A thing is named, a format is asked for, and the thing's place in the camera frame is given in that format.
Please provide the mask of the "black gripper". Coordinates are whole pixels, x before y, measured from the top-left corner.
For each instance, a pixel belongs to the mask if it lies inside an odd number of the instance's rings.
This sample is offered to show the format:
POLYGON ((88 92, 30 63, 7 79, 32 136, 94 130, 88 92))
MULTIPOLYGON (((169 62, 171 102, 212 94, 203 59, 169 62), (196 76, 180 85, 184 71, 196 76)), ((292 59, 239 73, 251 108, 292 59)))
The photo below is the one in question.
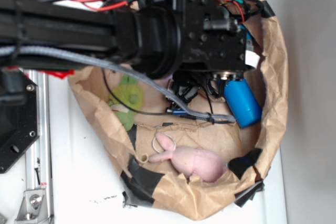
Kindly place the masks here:
POLYGON ((246 61, 246 31, 219 0, 171 0, 179 26, 178 69, 243 74, 255 69, 246 61))

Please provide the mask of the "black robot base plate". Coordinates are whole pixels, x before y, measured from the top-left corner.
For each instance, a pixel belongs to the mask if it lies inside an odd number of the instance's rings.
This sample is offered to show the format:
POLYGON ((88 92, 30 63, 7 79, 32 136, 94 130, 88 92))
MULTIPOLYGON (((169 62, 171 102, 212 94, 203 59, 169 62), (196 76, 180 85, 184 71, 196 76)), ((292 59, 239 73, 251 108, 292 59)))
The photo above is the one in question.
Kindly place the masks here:
POLYGON ((38 138, 38 86, 22 71, 1 70, 1 174, 38 138))

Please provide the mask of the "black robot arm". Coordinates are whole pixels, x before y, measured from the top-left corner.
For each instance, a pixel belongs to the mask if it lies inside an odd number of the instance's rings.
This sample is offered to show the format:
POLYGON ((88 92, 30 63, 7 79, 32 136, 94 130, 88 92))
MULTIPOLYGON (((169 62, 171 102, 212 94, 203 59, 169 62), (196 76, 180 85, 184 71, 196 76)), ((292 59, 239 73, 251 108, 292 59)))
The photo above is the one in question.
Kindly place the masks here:
POLYGON ((152 79, 177 70, 251 70, 246 31, 218 0, 141 0, 103 13, 35 0, 1 0, 1 45, 45 46, 126 63, 152 79))

